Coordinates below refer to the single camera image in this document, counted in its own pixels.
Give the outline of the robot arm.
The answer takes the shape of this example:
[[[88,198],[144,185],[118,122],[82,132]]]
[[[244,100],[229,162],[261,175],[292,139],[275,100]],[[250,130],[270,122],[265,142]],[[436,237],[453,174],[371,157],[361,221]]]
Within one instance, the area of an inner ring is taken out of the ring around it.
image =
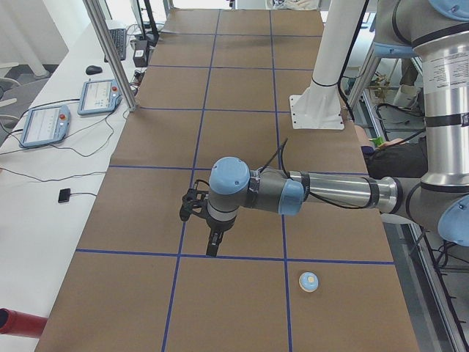
[[[252,170],[239,158],[221,158],[212,167],[202,206],[209,256],[216,256],[239,208],[294,216],[304,202],[376,208],[468,244],[468,3],[379,1],[375,29],[379,56],[418,56],[423,63],[425,175],[375,180],[269,166]]]

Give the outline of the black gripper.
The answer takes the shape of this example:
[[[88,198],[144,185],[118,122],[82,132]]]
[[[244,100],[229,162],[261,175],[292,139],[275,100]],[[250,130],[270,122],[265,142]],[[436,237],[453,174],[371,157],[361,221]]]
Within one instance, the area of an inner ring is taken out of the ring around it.
[[[209,257],[216,257],[218,254],[218,248],[223,240],[224,232],[230,230],[233,227],[235,218],[227,221],[221,221],[209,217],[206,219],[206,222],[210,228],[206,255]]]

